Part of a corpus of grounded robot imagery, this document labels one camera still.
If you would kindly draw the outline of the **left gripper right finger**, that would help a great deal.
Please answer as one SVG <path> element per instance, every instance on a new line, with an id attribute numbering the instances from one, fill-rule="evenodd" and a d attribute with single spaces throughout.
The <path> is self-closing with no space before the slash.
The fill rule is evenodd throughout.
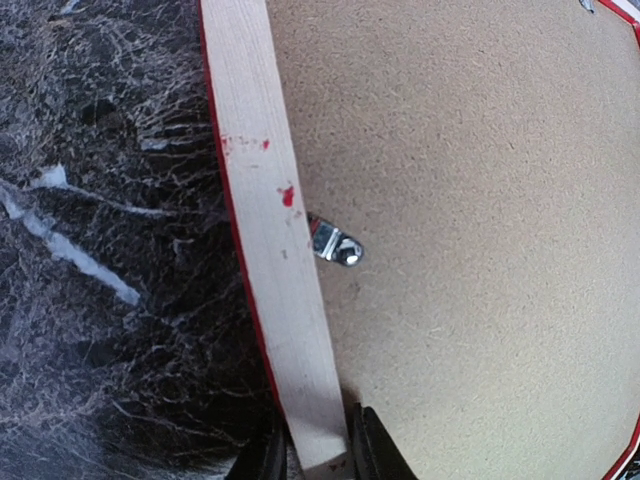
<path id="1" fill-rule="evenodd" d="M 352 454 L 356 479 L 417 480 L 375 410 L 361 403 L 353 410 Z"/>

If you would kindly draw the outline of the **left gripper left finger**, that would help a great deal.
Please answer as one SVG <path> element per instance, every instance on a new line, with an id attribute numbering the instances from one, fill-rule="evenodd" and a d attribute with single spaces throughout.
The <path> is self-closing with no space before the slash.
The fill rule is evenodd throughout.
<path id="1" fill-rule="evenodd" d="M 287 444 L 279 414 L 264 419 L 241 449 L 226 480 L 282 480 L 287 478 Z"/>

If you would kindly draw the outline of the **metal frame turn clip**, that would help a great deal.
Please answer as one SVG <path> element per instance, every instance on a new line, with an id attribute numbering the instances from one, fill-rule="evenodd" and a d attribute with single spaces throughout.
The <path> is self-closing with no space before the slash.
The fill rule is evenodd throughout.
<path id="1" fill-rule="evenodd" d="M 344 267 L 357 266 L 364 257 L 362 244 L 328 220 L 307 214 L 313 253 L 323 260 Z"/>

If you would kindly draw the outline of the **red wooden picture frame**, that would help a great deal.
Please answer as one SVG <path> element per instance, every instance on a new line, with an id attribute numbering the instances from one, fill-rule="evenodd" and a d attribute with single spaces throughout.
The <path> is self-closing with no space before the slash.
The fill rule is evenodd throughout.
<path id="1" fill-rule="evenodd" d="M 351 268 L 313 253 L 307 214 L 324 217 L 305 204 L 270 2 L 200 5 L 220 165 L 259 344 L 302 474 L 352 479 L 353 410 L 361 400 L 340 376 L 318 266 L 356 268 L 365 249 Z M 597 6 L 629 24 L 639 46 L 632 3 Z M 599 479 L 622 477 L 638 455 L 639 415 L 628 446 Z"/>

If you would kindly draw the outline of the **brown frame backing board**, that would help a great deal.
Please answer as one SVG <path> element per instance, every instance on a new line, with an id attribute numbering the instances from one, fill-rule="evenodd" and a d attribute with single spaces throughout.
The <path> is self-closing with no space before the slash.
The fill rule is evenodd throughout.
<path id="1" fill-rule="evenodd" d="M 272 1 L 340 376 L 422 479 L 599 479 L 639 415 L 639 46 L 576 1 Z"/>

